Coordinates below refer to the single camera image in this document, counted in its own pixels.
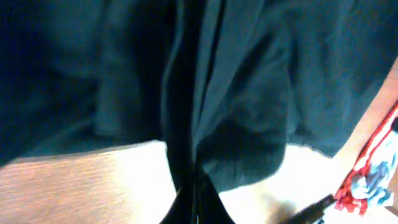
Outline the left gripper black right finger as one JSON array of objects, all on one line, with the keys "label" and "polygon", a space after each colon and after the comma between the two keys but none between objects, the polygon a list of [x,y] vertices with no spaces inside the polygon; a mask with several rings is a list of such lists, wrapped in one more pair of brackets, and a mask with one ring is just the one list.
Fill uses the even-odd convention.
[{"label": "left gripper black right finger", "polygon": [[234,224],[211,179],[203,171],[197,173],[198,224]]}]

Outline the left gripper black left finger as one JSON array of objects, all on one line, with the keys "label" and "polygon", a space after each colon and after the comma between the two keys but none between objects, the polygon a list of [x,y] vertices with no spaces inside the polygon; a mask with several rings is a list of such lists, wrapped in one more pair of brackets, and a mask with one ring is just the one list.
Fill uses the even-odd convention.
[{"label": "left gripper black left finger", "polygon": [[160,224],[197,223],[197,185],[194,176],[186,177]]}]

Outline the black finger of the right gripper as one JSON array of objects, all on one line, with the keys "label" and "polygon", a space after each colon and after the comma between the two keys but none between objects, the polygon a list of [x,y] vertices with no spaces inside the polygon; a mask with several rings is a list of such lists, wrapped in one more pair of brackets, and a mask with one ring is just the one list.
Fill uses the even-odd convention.
[{"label": "black finger of the right gripper", "polygon": [[313,223],[324,223],[323,216],[325,210],[330,206],[334,205],[336,200],[332,194],[327,195],[320,201],[315,202],[302,211],[296,213],[286,221],[280,222],[280,224],[313,224]]}]

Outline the black t-shirt with white logo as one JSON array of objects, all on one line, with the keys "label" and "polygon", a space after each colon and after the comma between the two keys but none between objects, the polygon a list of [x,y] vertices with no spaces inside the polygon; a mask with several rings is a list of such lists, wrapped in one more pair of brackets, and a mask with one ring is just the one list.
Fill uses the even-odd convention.
[{"label": "black t-shirt with white logo", "polygon": [[396,57],[396,0],[2,1],[1,164],[160,140],[235,189],[335,156]]}]

